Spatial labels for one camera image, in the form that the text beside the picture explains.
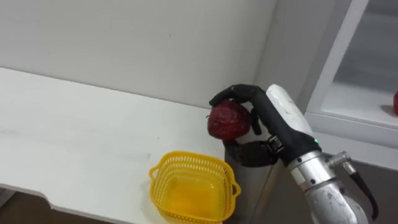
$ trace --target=floor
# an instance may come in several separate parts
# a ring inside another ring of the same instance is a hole
[[[16,193],[0,208],[1,224],[109,224],[52,210],[45,199]]]

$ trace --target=white wall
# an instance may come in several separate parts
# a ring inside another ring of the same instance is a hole
[[[3,0],[0,67],[208,106],[252,83],[276,0]]]

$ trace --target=red apple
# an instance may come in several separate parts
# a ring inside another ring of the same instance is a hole
[[[398,115],[398,92],[394,95],[394,111]]]
[[[213,107],[207,121],[211,136],[221,140],[233,140],[250,130],[250,113],[240,104],[226,100]]]

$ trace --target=basket handle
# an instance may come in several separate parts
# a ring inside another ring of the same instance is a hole
[[[235,180],[232,182],[232,186],[235,188],[235,194],[233,194],[232,197],[236,198],[238,195],[241,194],[242,189],[241,189],[241,186],[239,186],[239,184],[236,183]]]
[[[156,177],[154,177],[154,172],[159,168],[159,165],[154,166],[152,169],[149,170],[149,177],[152,181],[154,181],[156,179]]]

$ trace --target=white cabinet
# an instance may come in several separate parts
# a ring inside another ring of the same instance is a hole
[[[398,169],[398,3],[365,5],[351,3],[305,115],[326,152]]]

